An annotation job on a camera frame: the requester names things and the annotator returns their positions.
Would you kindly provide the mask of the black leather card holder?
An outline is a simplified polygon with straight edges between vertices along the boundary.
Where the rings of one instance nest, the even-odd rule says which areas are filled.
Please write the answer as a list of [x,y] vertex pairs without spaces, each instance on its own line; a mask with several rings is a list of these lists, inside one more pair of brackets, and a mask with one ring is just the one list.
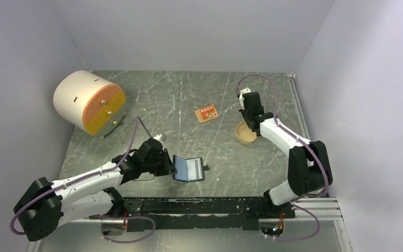
[[202,157],[184,159],[173,155],[173,165],[176,168],[173,179],[180,182],[202,181],[205,179],[205,172],[210,170],[210,167],[204,164]]

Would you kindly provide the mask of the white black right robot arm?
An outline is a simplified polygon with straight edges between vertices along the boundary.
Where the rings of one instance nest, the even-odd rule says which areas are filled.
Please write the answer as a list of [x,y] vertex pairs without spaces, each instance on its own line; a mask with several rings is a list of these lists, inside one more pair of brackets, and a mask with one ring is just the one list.
[[267,217],[276,217],[282,204],[311,196],[316,191],[327,194],[333,182],[327,149],[322,141],[308,140],[285,126],[272,112],[265,112],[258,92],[249,88],[238,94],[248,129],[276,145],[288,157],[287,177],[280,185],[266,191],[262,203]]

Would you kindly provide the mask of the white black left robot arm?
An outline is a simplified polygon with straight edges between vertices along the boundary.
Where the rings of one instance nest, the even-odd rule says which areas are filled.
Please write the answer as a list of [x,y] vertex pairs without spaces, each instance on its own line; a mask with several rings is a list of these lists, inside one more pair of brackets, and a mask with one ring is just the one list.
[[117,186],[143,173],[159,177],[176,172],[163,142],[150,138],[138,149],[128,150],[89,172],[52,182],[45,177],[36,179],[15,205],[10,228],[35,242],[76,219],[128,217]]

